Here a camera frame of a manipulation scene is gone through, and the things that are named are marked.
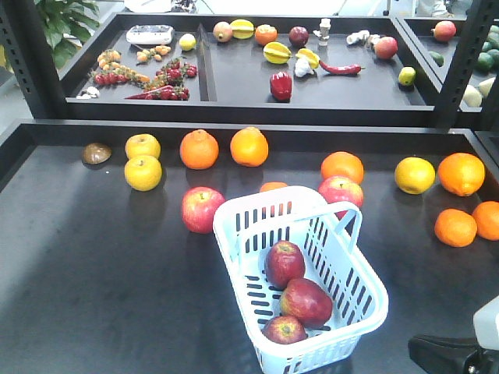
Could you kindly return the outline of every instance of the yellow fruit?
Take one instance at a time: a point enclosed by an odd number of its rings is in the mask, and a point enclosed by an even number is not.
[[[306,58],[312,69],[317,69],[319,67],[319,56],[313,53],[308,48],[301,48],[296,52],[296,58]]]
[[[291,58],[291,51],[283,43],[272,41],[265,45],[264,56],[273,64],[285,64]]]
[[[235,19],[230,24],[232,36],[236,39],[249,39],[255,32],[255,26],[247,19]]]
[[[137,134],[126,141],[125,152],[129,159],[141,154],[159,158],[161,145],[151,134]]]
[[[183,51],[190,51],[196,47],[196,38],[192,34],[183,34],[180,37],[179,46]]]
[[[125,164],[126,182],[137,191],[149,191],[161,180],[163,170],[157,158],[143,154],[135,156]]]
[[[395,183],[404,192],[419,195],[435,182],[433,165],[423,158],[407,157],[395,168]]]

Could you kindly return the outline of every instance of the tangerine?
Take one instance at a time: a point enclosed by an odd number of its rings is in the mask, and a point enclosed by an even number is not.
[[[457,196],[470,196],[485,180],[483,162],[470,153],[453,153],[440,162],[437,175],[442,187]]]
[[[364,179],[364,165],[355,154],[339,150],[324,158],[320,173],[322,179],[333,175],[343,175],[359,185]]]
[[[499,202],[484,201],[472,213],[478,227],[477,234],[488,240],[499,240]]]
[[[180,143],[180,158],[189,169],[211,168],[218,158],[218,142],[203,129],[189,132]]]
[[[271,25],[259,25],[255,30],[255,40],[259,45],[267,45],[278,38],[278,31]]]
[[[451,247],[466,247],[476,236],[476,222],[470,214],[458,209],[442,210],[435,221],[435,235]]]
[[[272,189],[281,189],[283,187],[288,187],[288,184],[284,182],[267,182],[262,184],[260,192],[271,191]]]
[[[243,166],[260,166],[268,157],[267,138],[253,126],[240,129],[234,134],[230,149],[234,161]]]

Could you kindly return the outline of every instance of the green leaf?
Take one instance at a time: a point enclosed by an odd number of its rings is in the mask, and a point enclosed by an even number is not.
[[[51,24],[49,24],[45,29],[45,38],[47,39],[48,45],[54,49],[55,46],[61,42],[62,34],[59,33]]]
[[[71,28],[70,34],[76,39],[79,39],[82,43],[85,43],[91,37],[90,31],[86,27],[80,26],[78,23],[72,22],[69,27]]]
[[[90,17],[84,16],[83,14],[79,14],[77,12],[71,12],[71,17],[78,22],[84,23],[89,26],[91,29],[97,29],[100,26],[100,23],[95,19],[91,19]]]
[[[55,67],[57,69],[62,68],[77,52],[78,48],[76,48],[76,45],[66,39],[62,39],[52,52]]]

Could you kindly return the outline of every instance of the apple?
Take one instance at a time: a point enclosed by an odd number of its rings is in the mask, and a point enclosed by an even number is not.
[[[374,53],[383,60],[389,60],[397,51],[397,41],[393,37],[381,37],[374,45]]]
[[[289,41],[293,47],[303,48],[309,41],[309,32],[303,26],[294,26],[289,31]]]
[[[213,27],[213,36],[220,43],[225,43],[232,39],[232,27],[228,22],[221,21]]]
[[[307,338],[305,328],[293,316],[275,316],[265,323],[262,334],[270,341],[291,344]]]
[[[431,32],[438,41],[447,42],[454,37],[457,30],[452,21],[440,21]]]
[[[283,316],[294,316],[304,327],[318,329],[333,314],[333,301],[315,282],[295,278],[288,282],[279,301]]]
[[[328,203],[349,201],[360,208],[364,202],[362,187],[349,177],[343,175],[332,175],[331,177],[324,179],[317,191]],[[345,212],[338,212],[336,214],[339,218],[342,218],[345,215]]]
[[[210,187],[194,187],[182,198],[182,221],[187,228],[198,234],[213,231],[213,217],[225,197]]]
[[[293,278],[305,275],[305,260],[302,251],[287,240],[272,245],[264,262],[267,280],[276,288],[283,290]]]

